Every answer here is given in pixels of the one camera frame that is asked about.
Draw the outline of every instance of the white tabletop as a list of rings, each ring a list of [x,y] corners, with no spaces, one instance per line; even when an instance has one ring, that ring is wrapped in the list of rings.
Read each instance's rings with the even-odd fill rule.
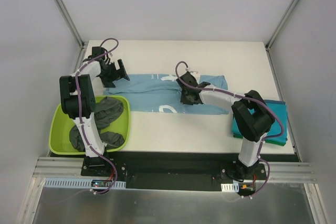
[[[91,47],[102,40],[90,40]],[[103,47],[110,50],[114,41]],[[265,47],[262,42],[141,41],[121,40],[113,58],[122,59],[128,74],[174,74],[184,60],[200,74],[224,75],[230,91],[257,90],[264,99],[279,100]],[[102,95],[100,78],[93,83],[95,95]],[[231,133],[232,115],[193,115],[131,112],[131,129],[123,151],[239,153],[241,139]],[[293,154],[291,140],[285,146],[265,144],[267,154]]]

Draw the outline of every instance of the gray cloth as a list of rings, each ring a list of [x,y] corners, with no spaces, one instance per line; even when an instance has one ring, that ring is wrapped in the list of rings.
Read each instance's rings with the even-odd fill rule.
[[[107,143],[107,149],[115,149],[123,145],[125,139],[119,133],[104,132],[100,130],[106,128],[115,121],[123,112],[124,106],[121,101],[113,97],[104,97],[95,108],[95,123],[99,132],[100,139]],[[79,130],[74,126],[69,133],[70,142],[76,150],[80,152],[85,151],[85,146]]]

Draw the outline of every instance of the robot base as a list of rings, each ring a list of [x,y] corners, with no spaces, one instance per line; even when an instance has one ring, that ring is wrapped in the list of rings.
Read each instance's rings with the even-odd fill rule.
[[[109,159],[109,155],[106,151],[103,156]],[[101,157],[86,156],[83,161],[80,175],[91,177],[109,177],[111,175],[111,171],[111,165]]]

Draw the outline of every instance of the white ventilation grille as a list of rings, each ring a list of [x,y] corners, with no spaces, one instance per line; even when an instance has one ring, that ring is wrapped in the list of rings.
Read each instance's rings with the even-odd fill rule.
[[[92,179],[87,178],[46,178],[46,182],[44,184],[45,187],[53,187],[53,188],[95,188],[91,186]],[[99,187],[99,189],[106,189],[112,182],[106,182],[106,187]],[[113,187],[113,189],[125,189],[126,182],[117,181]]]
[[[239,192],[239,184],[233,183],[233,184],[221,184],[222,191],[226,193],[237,193]]]

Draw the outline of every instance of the gray floor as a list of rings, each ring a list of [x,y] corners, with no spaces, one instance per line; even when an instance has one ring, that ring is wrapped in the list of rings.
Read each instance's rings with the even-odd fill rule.
[[[34,223],[314,223],[303,185],[268,184],[252,200],[235,193],[44,188]]]

